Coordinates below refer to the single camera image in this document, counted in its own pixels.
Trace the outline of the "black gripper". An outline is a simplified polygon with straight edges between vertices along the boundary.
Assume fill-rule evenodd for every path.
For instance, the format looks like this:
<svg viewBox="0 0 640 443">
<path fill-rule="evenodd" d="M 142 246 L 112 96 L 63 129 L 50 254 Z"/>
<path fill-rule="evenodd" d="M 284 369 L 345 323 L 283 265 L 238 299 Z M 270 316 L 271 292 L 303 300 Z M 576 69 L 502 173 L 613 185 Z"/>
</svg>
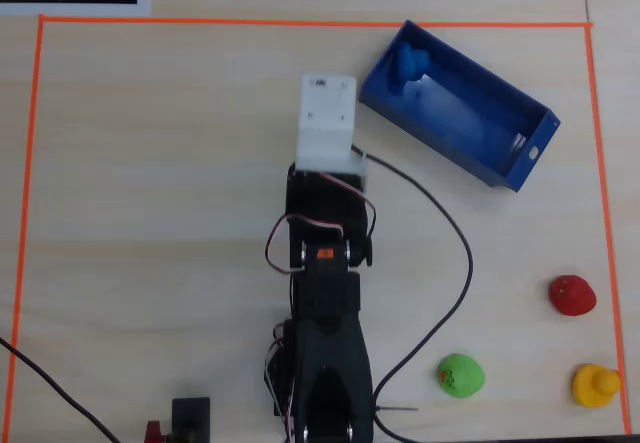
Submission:
<svg viewBox="0 0 640 443">
<path fill-rule="evenodd" d="M 348 243 L 351 267 L 373 260 L 375 209 L 364 192 L 366 176 L 287 172 L 285 214 L 289 218 L 290 266 L 303 266 L 303 247 L 334 241 Z"/>
</svg>

